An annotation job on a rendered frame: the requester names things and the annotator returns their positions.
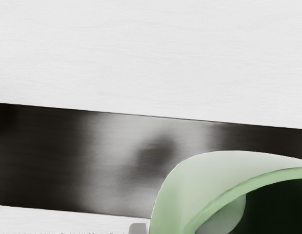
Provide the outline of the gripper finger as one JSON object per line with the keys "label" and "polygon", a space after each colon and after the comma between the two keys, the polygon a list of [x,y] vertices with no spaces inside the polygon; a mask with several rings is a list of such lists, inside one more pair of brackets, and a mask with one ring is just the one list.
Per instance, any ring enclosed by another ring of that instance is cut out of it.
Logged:
{"label": "gripper finger", "polygon": [[128,234],[148,234],[148,227],[146,223],[132,223],[129,226]]}

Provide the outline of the pale green bowl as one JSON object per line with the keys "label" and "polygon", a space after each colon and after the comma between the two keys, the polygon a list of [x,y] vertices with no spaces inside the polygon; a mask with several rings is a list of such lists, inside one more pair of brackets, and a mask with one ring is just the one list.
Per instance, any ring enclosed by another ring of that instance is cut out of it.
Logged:
{"label": "pale green bowl", "polygon": [[190,157],[160,188],[149,234],[302,234],[302,159],[251,151]]}

